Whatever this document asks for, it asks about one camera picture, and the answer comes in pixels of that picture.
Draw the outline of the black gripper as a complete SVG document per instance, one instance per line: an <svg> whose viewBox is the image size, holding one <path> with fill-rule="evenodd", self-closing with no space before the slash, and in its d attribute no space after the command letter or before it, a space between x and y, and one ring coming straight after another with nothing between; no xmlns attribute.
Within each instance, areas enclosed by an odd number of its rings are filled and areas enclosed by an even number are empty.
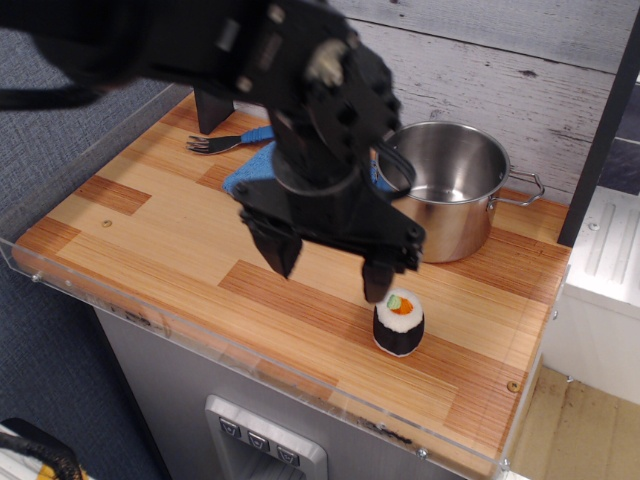
<svg viewBox="0 0 640 480"><path fill-rule="evenodd" d="M238 183L241 219L271 269L288 278L303 241L359 255L365 299L382 301L395 272L417 270L425 231L355 173L327 189L295 191L276 178Z"/></svg>

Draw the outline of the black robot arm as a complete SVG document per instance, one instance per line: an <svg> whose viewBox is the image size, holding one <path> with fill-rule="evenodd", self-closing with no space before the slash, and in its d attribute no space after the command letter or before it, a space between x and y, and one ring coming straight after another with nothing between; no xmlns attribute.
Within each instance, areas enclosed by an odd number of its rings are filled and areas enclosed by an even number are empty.
<svg viewBox="0 0 640 480"><path fill-rule="evenodd" d="M1 24L29 33L67 77L5 89L5 110L80 107L136 78L190 85L264 107L274 175L233 190L271 268L292 271L304 241L360 255L364 295L419 266L425 232L371 180L372 153L407 184L414 168L387 142L400 104L384 61L324 1L5 1Z"/></svg>

